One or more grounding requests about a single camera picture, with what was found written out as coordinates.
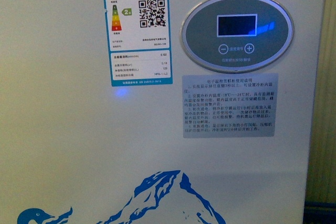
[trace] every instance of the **energy label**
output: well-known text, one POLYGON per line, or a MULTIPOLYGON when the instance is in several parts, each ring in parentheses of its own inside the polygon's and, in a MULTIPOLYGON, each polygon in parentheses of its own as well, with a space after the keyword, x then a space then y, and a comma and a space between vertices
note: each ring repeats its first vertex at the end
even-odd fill
POLYGON ((169 0, 104 0, 112 86, 171 84, 169 0))

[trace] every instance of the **qr code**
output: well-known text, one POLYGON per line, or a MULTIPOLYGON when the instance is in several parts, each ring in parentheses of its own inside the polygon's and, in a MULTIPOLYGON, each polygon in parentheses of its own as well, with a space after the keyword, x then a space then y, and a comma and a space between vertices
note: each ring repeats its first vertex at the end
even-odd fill
POLYGON ((166 26, 165 0, 139 1, 140 27, 166 26))

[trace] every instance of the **blue indicator light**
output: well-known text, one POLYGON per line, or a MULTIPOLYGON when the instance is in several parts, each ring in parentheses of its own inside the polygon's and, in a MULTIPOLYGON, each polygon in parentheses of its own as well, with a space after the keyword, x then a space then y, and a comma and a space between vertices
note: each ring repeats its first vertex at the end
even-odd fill
POLYGON ((126 88, 126 87, 116 88, 114 91, 114 95, 118 98, 124 98, 128 94, 129 94, 129 88, 126 88))

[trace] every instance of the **white freezer panel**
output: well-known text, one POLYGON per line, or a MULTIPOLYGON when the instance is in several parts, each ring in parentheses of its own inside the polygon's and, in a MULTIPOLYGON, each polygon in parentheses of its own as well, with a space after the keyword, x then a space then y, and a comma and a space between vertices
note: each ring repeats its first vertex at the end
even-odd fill
POLYGON ((170 170, 187 174, 227 223, 300 223, 323 0, 276 0, 294 39, 254 72, 278 73, 275 136, 190 139, 182 76, 218 74, 180 42, 203 1, 170 0, 173 84, 112 87, 103 0, 0 0, 4 223, 28 208, 56 216, 71 206, 69 223, 105 221, 145 178, 170 170))

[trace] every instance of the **plus button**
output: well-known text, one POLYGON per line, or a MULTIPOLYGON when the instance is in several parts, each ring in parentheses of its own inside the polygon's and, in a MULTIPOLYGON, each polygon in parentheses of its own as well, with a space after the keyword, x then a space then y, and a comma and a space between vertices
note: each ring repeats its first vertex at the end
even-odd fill
POLYGON ((252 54, 254 52, 254 45, 251 43, 246 44, 244 47, 244 51, 247 54, 252 54))

